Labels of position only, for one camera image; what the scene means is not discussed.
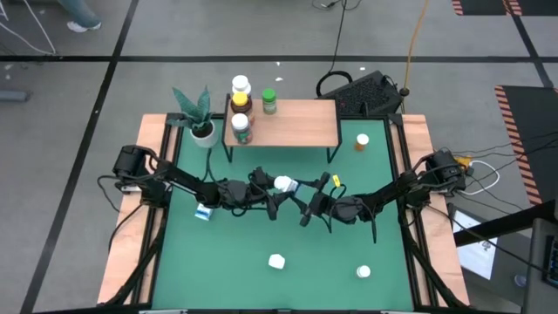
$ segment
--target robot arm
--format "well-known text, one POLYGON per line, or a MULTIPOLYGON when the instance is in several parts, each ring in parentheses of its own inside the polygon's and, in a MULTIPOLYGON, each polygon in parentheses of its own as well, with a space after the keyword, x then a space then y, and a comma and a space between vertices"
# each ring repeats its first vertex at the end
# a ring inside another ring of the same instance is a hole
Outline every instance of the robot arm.
POLYGON ((160 204, 161 199, 168 201, 161 196, 165 194, 167 185, 172 184, 192 194, 196 201, 208 208, 250 209, 254 205, 265 204, 269 219, 274 221, 279 206, 291 199, 300 208, 302 226, 308 225, 311 216, 322 215, 346 224, 354 224, 357 218, 369 222, 382 212, 387 203, 401 197, 405 198, 406 204, 424 207, 432 190, 465 188, 463 171, 449 151, 438 151, 423 157, 413 169, 369 194, 348 195, 339 199, 325 194, 323 188, 330 179, 328 173, 323 173, 320 179, 314 181, 295 180, 298 185, 316 190, 309 204, 296 198, 296 191, 271 195, 268 190, 275 187, 276 177, 266 174, 261 167, 248 175, 248 183, 227 179, 204 182, 171 162, 159 159, 153 150, 145 147, 122 147, 112 171, 120 179, 117 188, 138 185, 142 201, 150 206, 167 205, 160 204), (152 160, 157 161, 157 167, 152 166, 152 160), (416 174, 417 167, 423 162, 427 171, 416 174), (149 174, 146 165, 152 168, 152 174, 149 174))

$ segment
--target white sneaker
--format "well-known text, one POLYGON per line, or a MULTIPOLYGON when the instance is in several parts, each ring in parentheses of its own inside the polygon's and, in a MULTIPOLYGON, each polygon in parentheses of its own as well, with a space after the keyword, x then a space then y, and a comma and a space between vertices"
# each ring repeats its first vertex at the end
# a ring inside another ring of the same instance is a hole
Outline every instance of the white sneaker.
POLYGON ((99 28, 101 28, 101 23, 93 26, 93 27, 83 27, 79 24, 77 24, 74 21, 68 22, 66 25, 68 25, 68 28, 70 29, 70 31, 74 31, 74 32, 86 32, 86 31, 96 31, 99 28))

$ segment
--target table leg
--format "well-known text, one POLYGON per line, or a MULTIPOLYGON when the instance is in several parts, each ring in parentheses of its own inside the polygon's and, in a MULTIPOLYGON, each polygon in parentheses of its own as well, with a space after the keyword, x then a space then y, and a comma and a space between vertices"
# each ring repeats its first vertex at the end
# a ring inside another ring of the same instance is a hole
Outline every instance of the table leg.
POLYGON ((327 147, 325 150, 327 151, 328 154, 328 163, 331 163, 333 161, 333 157, 335 157, 335 154, 337 154, 337 151, 339 150, 341 144, 337 145, 337 147, 335 147, 335 150, 333 151, 333 154, 330 154, 330 148, 327 147))
POLYGON ((227 155, 228 162, 233 162, 233 148, 231 147, 230 150, 227 148, 224 142, 222 142, 223 148, 225 149, 225 154, 227 155))

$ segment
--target floor line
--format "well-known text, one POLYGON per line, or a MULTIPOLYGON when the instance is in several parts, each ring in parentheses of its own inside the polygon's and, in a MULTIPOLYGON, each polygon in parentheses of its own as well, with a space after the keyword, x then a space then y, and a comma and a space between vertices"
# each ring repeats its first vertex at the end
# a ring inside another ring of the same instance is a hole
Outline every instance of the floor line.
POLYGON ((517 31, 520 33, 521 40, 523 41, 525 48, 527 48, 527 52, 529 52, 529 57, 533 58, 534 68, 537 70, 537 74, 539 75, 539 79, 541 79, 542 85, 548 88, 554 87, 554 84, 552 84, 552 81, 542 64, 541 58, 539 58, 537 50, 534 48, 533 41, 531 41, 531 38, 525 29, 525 25, 523 24, 523 21, 521 21, 521 17, 513 15, 512 18, 514 19, 517 31))
POLYGON ((35 268, 35 271, 33 273, 33 277, 27 290, 27 294, 25 295, 25 299, 20 310, 21 314, 32 313, 35 307, 35 303, 37 302, 38 294, 41 290, 41 286, 43 285, 46 271, 48 270, 48 267, 51 263, 52 255, 54 254, 54 249, 56 248, 58 238, 60 237, 60 232, 62 230, 66 214, 68 213, 71 198, 73 197, 74 190, 76 189, 76 185, 78 183, 81 169, 84 165, 87 151, 89 150, 89 146, 91 145, 91 140, 93 137, 93 133, 95 132, 97 122, 99 120, 99 115, 105 103, 106 94, 111 85, 114 71, 116 70, 118 56, 122 52, 124 42, 126 41, 126 36, 128 34, 128 31, 130 30, 130 25, 133 20, 133 15, 135 14, 135 11, 138 7, 138 1, 139 0, 132 0, 126 14, 126 19, 122 24, 119 39, 116 43, 116 46, 114 47, 114 52, 112 53, 111 62, 107 67, 105 78, 103 79, 103 83, 101 84, 101 87, 99 89, 99 94, 97 96, 97 99, 95 100, 91 116, 89 117, 89 121, 87 122, 84 136, 81 140, 81 143, 79 144, 76 160, 71 167, 70 176, 68 177, 68 181, 66 182, 62 198, 60 200, 60 203, 58 204, 57 212, 54 215, 54 221, 52 222, 51 229, 47 236, 46 242, 44 243, 41 256, 38 259, 37 267, 35 268))
MULTIPOLYGON (((340 62, 404 63, 407 56, 337 56, 340 62)), ((112 56, 0 56, 0 62, 111 62, 112 56)), ((330 55, 257 56, 119 56, 119 62, 138 63, 220 63, 220 62, 330 62, 330 55)), ((558 63, 555 57, 530 56, 416 56, 414 63, 558 63)))

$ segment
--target white cylinder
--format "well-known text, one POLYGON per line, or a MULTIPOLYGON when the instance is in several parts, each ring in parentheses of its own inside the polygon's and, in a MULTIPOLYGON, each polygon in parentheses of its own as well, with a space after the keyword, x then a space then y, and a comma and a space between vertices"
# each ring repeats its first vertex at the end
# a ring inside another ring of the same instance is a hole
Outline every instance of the white cylinder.
POLYGON ((370 276, 370 267, 362 265, 357 268, 357 277, 366 278, 368 276, 370 276))
POLYGON ((273 185, 281 192, 296 191, 296 189, 298 188, 298 182, 290 179, 286 175, 277 176, 276 179, 273 181, 273 185))
POLYGON ((236 92, 245 92, 248 96, 252 92, 252 86, 244 75, 237 75, 233 78, 233 93, 236 92))
POLYGON ((231 119, 233 123, 233 129, 241 131, 248 127, 248 117, 244 113, 237 113, 231 119))
POLYGON ((366 135, 366 134, 359 134, 357 136, 357 143, 362 145, 362 146, 367 145, 369 141, 370 141, 370 139, 368 138, 368 135, 366 135))

